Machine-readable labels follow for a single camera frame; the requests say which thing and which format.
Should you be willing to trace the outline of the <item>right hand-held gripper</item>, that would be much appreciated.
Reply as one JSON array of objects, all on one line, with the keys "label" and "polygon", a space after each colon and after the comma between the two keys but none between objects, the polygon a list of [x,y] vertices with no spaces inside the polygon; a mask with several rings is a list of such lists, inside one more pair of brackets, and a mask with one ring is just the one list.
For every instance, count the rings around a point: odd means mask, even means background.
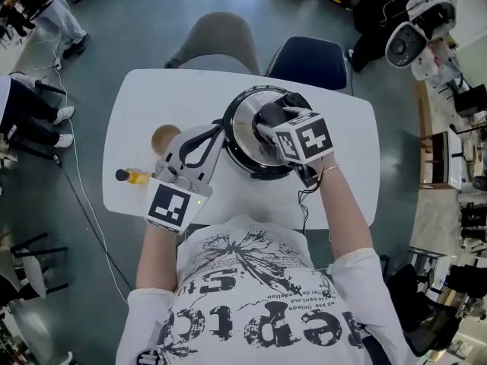
[{"label": "right hand-held gripper", "polygon": [[333,151],[323,114],[267,103],[253,117],[253,124],[261,154],[279,154],[306,187],[317,183],[319,176],[309,163]]}]

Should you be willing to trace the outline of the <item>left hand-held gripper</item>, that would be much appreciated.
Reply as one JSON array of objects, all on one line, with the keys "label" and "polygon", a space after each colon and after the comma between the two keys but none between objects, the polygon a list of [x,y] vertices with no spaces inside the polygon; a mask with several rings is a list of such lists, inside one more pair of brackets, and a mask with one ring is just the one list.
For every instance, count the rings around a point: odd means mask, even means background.
[{"label": "left hand-held gripper", "polygon": [[[183,234],[212,196],[214,173],[225,131],[219,124],[193,127],[169,143],[145,192],[144,219],[157,227]],[[186,157],[208,142],[195,163]]]}]

